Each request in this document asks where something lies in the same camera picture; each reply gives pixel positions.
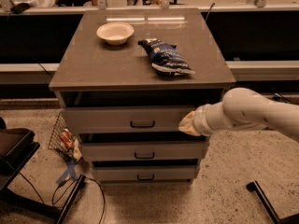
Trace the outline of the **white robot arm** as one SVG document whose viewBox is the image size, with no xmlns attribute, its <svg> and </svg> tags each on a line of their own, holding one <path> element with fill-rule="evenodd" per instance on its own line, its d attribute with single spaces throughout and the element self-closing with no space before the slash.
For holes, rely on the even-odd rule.
<svg viewBox="0 0 299 224">
<path fill-rule="evenodd" d="M 235 88 L 227 91 L 220 102 L 199 106 L 178 126 L 181 132 L 193 136 L 264 128 L 299 141 L 299 106 L 270 100 L 250 89 Z"/>
</svg>

